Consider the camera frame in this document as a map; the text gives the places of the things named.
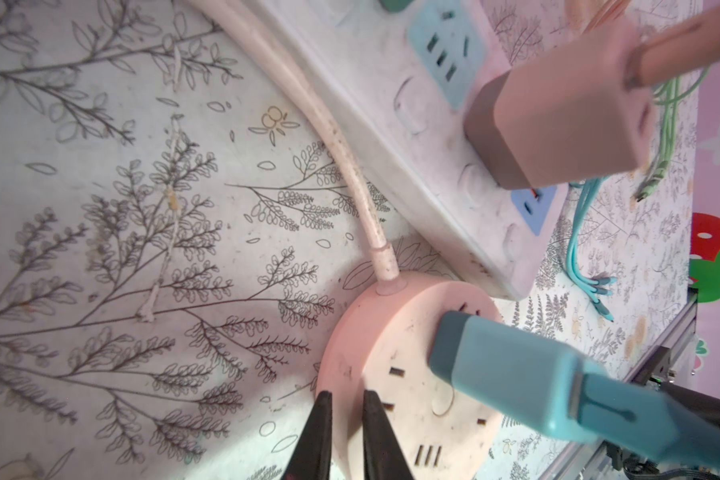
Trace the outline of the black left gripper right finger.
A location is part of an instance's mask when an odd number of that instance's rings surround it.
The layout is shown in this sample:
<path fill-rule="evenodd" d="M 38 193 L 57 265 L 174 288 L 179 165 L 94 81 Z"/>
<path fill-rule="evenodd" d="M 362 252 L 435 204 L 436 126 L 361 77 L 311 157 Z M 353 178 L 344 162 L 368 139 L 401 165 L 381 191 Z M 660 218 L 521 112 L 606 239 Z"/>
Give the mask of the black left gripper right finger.
<path fill-rule="evenodd" d="M 365 480 L 414 479 L 376 391 L 364 391 L 362 429 Z"/>

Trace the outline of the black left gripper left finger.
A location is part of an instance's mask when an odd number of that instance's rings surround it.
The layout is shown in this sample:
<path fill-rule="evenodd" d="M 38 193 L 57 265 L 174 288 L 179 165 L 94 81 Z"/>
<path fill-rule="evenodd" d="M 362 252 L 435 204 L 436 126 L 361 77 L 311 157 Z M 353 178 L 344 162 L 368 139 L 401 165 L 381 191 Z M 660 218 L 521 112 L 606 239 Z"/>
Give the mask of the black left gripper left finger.
<path fill-rule="evenodd" d="M 282 480 L 330 479 L 332 424 L 332 393 L 321 391 L 283 472 Z"/>

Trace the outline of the pink charger plug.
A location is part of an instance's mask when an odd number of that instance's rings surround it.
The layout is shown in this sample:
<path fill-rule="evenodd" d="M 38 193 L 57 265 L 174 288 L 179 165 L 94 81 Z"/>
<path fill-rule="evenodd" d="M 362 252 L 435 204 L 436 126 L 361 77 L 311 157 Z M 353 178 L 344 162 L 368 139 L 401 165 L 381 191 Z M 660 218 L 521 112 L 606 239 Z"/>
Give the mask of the pink charger plug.
<path fill-rule="evenodd" d="M 635 23 L 619 18 L 484 85 L 464 131 L 494 180 L 519 190 L 646 165 L 652 92 L 625 85 L 639 43 Z"/>

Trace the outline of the light green charger plug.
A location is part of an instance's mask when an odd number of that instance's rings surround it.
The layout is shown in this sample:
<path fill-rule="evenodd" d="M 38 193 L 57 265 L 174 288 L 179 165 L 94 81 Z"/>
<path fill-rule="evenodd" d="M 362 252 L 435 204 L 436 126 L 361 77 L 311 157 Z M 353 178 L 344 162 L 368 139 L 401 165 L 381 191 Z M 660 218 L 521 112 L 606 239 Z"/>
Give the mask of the light green charger plug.
<path fill-rule="evenodd" d="M 389 13 L 400 13 L 408 8 L 413 0 L 379 0 L 379 3 Z"/>

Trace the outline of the teal charger plug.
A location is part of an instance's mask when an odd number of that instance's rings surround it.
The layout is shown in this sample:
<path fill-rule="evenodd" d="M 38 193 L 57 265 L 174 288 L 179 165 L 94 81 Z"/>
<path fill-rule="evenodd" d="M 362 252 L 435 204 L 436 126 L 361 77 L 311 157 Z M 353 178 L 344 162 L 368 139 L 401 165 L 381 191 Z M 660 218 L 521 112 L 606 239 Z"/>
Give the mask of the teal charger plug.
<path fill-rule="evenodd" d="M 551 438 L 593 443 L 572 411 L 578 381 L 604 374 L 576 348 L 458 311 L 440 320 L 428 359 L 454 390 Z"/>

